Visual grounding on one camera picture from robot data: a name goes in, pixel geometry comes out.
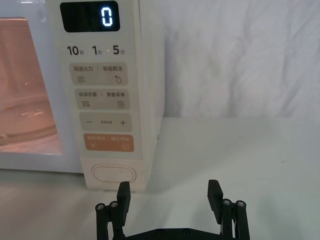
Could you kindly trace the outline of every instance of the microwave door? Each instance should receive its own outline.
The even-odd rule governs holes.
[[[44,1],[1,2],[0,169],[81,173]]]

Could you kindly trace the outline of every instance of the microwave control panel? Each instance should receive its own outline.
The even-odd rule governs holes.
[[[142,159],[132,0],[48,0],[81,157]]]

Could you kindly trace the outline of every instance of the white microwave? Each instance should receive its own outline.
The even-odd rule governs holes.
[[[2,0],[0,168],[143,191],[165,101],[153,0]]]

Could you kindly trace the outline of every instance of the white table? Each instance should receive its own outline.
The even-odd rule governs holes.
[[[133,193],[124,232],[193,228],[219,233],[209,179],[244,200],[252,240],[320,238],[320,126],[284,119],[167,118],[147,193]],[[95,205],[76,174],[0,171],[1,240],[94,240]]]

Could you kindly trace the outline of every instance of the white wall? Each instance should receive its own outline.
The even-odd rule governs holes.
[[[319,0],[161,0],[166,116],[320,120]]]

